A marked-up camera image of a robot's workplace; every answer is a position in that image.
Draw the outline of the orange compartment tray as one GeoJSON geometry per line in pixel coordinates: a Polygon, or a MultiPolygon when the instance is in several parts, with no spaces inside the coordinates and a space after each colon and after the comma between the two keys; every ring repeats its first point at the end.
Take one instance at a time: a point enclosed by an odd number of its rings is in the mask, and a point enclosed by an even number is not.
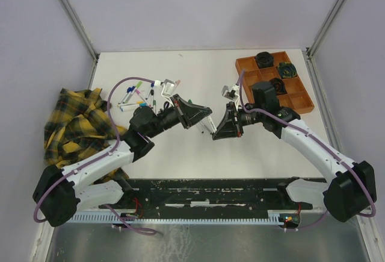
{"type": "MultiPolygon", "coordinates": [[[[252,94],[252,86],[255,83],[266,81],[269,82],[272,78],[280,78],[277,66],[281,62],[291,62],[289,56],[285,51],[270,53],[274,56],[274,66],[264,69],[259,69],[255,56],[238,58],[235,61],[236,70],[238,73],[244,73],[243,90],[245,91],[247,101],[254,102],[252,94]]],[[[295,110],[298,114],[310,113],[314,108],[314,104],[297,73],[297,77],[281,79],[283,80],[287,94],[277,95],[281,106],[289,107],[295,110]]]]}

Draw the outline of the left aluminium frame post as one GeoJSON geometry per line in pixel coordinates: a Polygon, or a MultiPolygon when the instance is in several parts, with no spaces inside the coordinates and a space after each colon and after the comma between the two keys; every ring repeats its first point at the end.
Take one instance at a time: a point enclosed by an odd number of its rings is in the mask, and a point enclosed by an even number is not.
{"type": "Polygon", "coordinates": [[[94,49],[94,46],[93,46],[88,34],[86,33],[86,30],[85,30],[80,18],[78,17],[75,8],[70,3],[70,0],[58,0],[58,1],[60,2],[65,14],[67,15],[67,17],[70,21],[70,23],[74,27],[77,35],[81,39],[81,42],[83,43],[83,45],[87,49],[88,54],[90,55],[90,57],[94,61],[97,60],[99,54],[94,49]]]}

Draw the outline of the black marker pen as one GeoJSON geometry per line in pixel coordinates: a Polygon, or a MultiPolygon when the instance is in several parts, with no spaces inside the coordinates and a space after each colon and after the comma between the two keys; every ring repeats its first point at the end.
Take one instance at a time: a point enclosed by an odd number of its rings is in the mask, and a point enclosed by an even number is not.
{"type": "Polygon", "coordinates": [[[200,123],[197,124],[197,127],[198,127],[199,131],[200,131],[202,134],[205,133],[205,129],[204,129],[204,127],[203,127],[200,123]]]}

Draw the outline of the yellow plaid cloth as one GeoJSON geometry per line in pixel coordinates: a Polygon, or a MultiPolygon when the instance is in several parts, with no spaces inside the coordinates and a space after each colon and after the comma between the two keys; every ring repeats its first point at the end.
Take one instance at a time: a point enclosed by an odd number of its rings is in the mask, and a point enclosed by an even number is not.
{"type": "Polygon", "coordinates": [[[100,88],[60,91],[44,127],[46,165],[60,169],[75,164],[107,148],[116,138],[101,92],[100,88]]]}

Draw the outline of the right aluminium frame post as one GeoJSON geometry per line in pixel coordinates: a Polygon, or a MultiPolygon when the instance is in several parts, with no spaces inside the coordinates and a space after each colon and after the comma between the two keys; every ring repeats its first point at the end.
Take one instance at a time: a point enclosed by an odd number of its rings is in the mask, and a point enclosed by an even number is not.
{"type": "Polygon", "coordinates": [[[312,59],[315,54],[319,51],[324,39],[326,38],[327,33],[334,24],[346,1],[347,0],[334,0],[331,9],[327,13],[320,29],[318,30],[314,38],[314,41],[312,42],[311,46],[306,50],[309,60],[312,59]]]}

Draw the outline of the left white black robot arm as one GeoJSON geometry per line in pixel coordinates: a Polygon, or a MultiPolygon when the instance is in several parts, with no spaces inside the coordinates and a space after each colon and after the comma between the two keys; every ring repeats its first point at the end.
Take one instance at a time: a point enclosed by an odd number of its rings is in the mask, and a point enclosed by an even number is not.
{"type": "Polygon", "coordinates": [[[153,147],[152,137],[181,124],[185,129],[201,122],[212,114],[209,107],[187,102],[179,95],[169,99],[169,107],[155,113],[150,107],[139,107],[129,121],[128,131],[112,140],[104,150],[59,169],[48,166],[42,173],[32,195],[36,211],[43,219],[58,227],[69,221],[77,212],[104,204],[117,204],[126,208],[133,201],[133,193],[115,180],[98,184],[96,181],[110,172],[143,158],[153,147]]]}

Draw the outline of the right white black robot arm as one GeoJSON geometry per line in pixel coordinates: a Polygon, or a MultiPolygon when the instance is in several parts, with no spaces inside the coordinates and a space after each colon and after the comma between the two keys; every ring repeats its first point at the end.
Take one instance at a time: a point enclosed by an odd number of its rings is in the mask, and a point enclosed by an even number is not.
{"type": "Polygon", "coordinates": [[[244,127],[261,123],[277,138],[295,148],[322,174],[324,182],[294,178],[276,193],[282,208],[305,202],[325,209],[336,220],[346,222],[352,217],[374,217],[377,191],[373,167],[346,157],[320,139],[289,107],[280,105],[270,82],[252,86],[254,102],[245,104],[241,85],[224,86],[222,95],[229,99],[224,117],[213,133],[213,140],[241,137],[244,127]]]}

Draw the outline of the yellow capped highlighter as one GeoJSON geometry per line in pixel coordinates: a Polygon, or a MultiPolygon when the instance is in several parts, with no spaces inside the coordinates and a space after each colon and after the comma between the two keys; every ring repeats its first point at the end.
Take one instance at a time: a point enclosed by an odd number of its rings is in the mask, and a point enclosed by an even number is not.
{"type": "Polygon", "coordinates": [[[146,105],[146,102],[144,102],[144,101],[137,101],[137,102],[134,102],[134,103],[120,103],[117,106],[118,107],[126,107],[126,106],[131,106],[131,105],[136,105],[136,104],[138,104],[138,105],[145,104],[146,105]]]}

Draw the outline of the pastel purple highlighter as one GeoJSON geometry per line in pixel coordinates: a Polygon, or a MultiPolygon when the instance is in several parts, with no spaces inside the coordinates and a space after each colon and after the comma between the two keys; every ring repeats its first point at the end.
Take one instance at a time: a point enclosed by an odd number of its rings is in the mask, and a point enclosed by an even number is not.
{"type": "Polygon", "coordinates": [[[208,122],[209,122],[209,124],[210,124],[210,127],[211,127],[211,133],[215,133],[216,131],[217,131],[217,127],[215,126],[215,124],[214,124],[214,121],[212,120],[212,118],[211,118],[211,115],[209,115],[208,117],[207,117],[207,120],[208,120],[208,122]]]}

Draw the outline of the aluminium frame post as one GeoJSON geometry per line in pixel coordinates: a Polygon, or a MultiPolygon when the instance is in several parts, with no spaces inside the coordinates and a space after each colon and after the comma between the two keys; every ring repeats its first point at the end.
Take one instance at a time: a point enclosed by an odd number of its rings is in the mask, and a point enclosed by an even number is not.
{"type": "Polygon", "coordinates": [[[70,23],[74,27],[77,35],[81,39],[81,42],[83,43],[83,45],[87,49],[88,54],[90,55],[90,57],[94,61],[97,60],[99,54],[94,49],[94,46],[93,46],[88,34],[86,33],[86,30],[85,30],[80,18],[78,17],[75,8],[70,3],[70,0],[58,0],[58,1],[60,2],[65,14],[67,15],[67,17],[70,21],[70,23]]]}
{"type": "Polygon", "coordinates": [[[334,24],[346,1],[347,0],[334,0],[331,9],[327,13],[320,29],[318,30],[314,38],[314,41],[312,42],[311,46],[306,50],[309,60],[312,59],[315,54],[319,51],[324,39],[326,38],[327,33],[334,24]]]}

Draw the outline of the black orange rolled sock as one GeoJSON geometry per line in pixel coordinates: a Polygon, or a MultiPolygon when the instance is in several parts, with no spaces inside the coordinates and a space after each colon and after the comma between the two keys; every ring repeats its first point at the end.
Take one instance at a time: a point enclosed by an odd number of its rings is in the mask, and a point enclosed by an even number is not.
{"type": "Polygon", "coordinates": [[[276,95],[287,94],[286,87],[283,80],[281,80],[280,78],[272,78],[271,80],[269,80],[269,82],[274,87],[276,95]]]}

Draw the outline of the black rolled sock top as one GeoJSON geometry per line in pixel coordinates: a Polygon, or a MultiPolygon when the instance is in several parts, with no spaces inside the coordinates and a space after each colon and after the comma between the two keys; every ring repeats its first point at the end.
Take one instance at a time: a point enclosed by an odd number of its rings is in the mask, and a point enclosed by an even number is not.
{"type": "Polygon", "coordinates": [[[260,52],[255,56],[255,61],[259,69],[264,69],[274,66],[274,56],[269,52],[260,52]]]}

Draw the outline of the green blue rolled sock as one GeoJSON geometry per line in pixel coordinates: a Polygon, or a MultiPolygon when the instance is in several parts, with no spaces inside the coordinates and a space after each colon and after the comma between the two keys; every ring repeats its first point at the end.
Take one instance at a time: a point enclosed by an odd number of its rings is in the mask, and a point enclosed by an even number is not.
{"type": "Polygon", "coordinates": [[[281,79],[295,78],[297,77],[297,69],[290,62],[281,62],[277,66],[278,73],[281,79]]]}

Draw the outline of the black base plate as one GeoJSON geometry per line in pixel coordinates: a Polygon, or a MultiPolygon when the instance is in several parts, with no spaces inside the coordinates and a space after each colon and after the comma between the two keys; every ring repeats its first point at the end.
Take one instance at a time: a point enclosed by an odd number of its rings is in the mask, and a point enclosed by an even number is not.
{"type": "Polygon", "coordinates": [[[283,191],[285,179],[129,179],[129,188],[112,205],[144,218],[266,217],[270,210],[310,210],[283,191]]]}

